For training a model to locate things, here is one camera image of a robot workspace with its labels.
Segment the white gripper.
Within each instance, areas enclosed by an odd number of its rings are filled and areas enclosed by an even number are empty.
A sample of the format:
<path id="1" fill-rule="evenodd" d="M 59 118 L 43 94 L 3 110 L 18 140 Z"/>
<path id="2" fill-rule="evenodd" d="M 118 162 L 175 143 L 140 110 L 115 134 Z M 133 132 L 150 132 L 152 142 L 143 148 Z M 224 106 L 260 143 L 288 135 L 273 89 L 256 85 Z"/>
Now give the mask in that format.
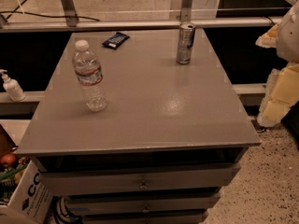
<path id="1" fill-rule="evenodd" d="M 299 101 L 299 0 L 280 24 L 259 36 L 255 44 L 266 49 L 277 47 L 278 57 L 292 62 L 282 70 L 273 69 L 267 79 L 257 121 L 263 127 L 273 127 Z"/>

